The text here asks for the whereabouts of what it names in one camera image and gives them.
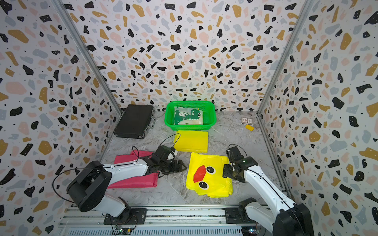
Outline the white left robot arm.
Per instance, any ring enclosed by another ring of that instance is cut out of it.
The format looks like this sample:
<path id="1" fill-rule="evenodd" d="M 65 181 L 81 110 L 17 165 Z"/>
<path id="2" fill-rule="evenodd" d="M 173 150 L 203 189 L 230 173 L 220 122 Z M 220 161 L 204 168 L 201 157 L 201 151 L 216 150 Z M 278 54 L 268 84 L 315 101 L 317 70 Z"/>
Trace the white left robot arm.
<path id="1" fill-rule="evenodd" d="M 68 185 L 67 194 L 81 212 L 96 210 L 115 218 L 122 218 L 129 213 L 129 206 L 121 197 L 115 198 L 107 194 L 108 186 L 134 177 L 153 173 L 169 175 L 186 169 L 184 162 L 176 159 L 144 157 L 108 166 L 99 161 L 92 161 Z"/>

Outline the white dinosaur raincoat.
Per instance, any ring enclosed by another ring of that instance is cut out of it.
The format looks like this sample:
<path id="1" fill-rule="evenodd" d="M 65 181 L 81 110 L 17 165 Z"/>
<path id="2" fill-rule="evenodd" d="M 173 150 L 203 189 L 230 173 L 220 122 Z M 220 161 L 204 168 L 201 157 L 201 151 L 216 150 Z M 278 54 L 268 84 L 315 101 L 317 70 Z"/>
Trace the white dinosaur raincoat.
<path id="1" fill-rule="evenodd" d="M 175 107 L 174 125 L 203 125 L 203 111 L 197 108 Z"/>

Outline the yellow duck raincoat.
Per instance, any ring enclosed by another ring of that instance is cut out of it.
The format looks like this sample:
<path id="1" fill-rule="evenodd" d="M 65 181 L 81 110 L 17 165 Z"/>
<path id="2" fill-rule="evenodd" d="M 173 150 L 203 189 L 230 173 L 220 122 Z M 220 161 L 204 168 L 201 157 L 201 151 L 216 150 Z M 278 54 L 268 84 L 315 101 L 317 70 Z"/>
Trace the yellow duck raincoat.
<path id="1" fill-rule="evenodd" d="M 191 153 L 186 188 L 199 196 L 225 198 L 233 194 L 231 178 L 223 177 L 224 165 L 229 160 L 226 156 Z"/>

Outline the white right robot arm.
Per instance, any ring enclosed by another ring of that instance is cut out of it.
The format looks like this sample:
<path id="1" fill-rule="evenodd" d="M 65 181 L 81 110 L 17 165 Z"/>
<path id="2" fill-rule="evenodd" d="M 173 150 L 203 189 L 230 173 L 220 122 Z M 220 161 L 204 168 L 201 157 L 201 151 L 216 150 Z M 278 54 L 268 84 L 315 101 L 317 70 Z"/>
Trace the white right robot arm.
<path id="1" fill-rule="evenodd" d="M 313 236 L 310 210 L 286 196 L 263 172 L 252 157 L 225 164 L 223 176 L 249 183 L 264 199 L 268 208 L 256 199 L 239 203 L 237 218 L 242 222 L 255 221 L 273 236 Z"/>

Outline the plain yellow raincoat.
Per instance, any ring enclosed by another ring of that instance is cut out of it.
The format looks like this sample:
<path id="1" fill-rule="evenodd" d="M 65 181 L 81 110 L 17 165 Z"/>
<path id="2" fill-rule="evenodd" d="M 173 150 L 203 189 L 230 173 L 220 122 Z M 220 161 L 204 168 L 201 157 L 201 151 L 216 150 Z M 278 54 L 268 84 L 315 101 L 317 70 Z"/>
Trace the plain yellow raincoat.
<path id="1" fill-rule="evenodd" d="M 174 148 L 181 152 L 208 152 L 209 133 L 206 131 L 178 130 Z"/>

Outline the pink raincoat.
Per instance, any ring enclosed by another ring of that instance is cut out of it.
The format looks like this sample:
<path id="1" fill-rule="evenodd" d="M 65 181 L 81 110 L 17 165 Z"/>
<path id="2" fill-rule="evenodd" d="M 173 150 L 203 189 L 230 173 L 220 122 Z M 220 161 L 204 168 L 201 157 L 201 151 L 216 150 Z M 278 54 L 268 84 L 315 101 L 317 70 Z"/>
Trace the pink raincoat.
<path id="1" fill-rule="evenodd" d="M 137 154 L 140 157 L 150 156 L 152 152 L 137 151 L 136 154 L 132 151 L 129 155 L 117 155 L 114 164 L 130 162 L 137 160 Z M 108 189 L 130 189 L 130 188 L 151 188 L 158 184 L 159 173 L 153 173 L 147 176 L 133 177 L 127 180 L 122 180 L 108 186 Z"/>

